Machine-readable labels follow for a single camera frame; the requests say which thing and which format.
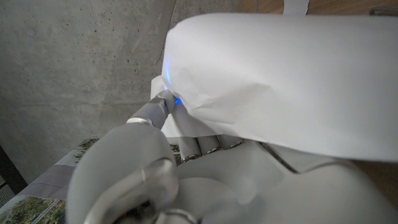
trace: concrete wall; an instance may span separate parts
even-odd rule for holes
[[[153,26],[132,54],[154,1],[0,2],[0,145],[27,182],[86,138],[100,138],[149,100]],[[177,0],[172,26],[237,0]]]

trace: wooden surface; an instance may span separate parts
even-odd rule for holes
[[[283,0],[241,0],[240,12],[282,14]],[[398,8],[398,0],[310,0],[307,14],[317,15],[369,15],[371,8],[389,6]],[[353,161],[374,182],[390,202],[398,208],[398,164]]]
[[[257,0],[241,0],[240,12],[257,12]],[[398,0],[310,0],[307,14],[318,15],[369,15],[376,6],[398,7]],[[258,13],[282,14],[283,0],[259,0]]]

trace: white paper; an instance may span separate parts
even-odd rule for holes
[[[310,0],[284,0],[284,15],[306,15]]]
[[[201,126],[166,135],[230,134],[398,161],[397,40],[398,20],[390,17],[184,20],[167,36],[162,78]]]

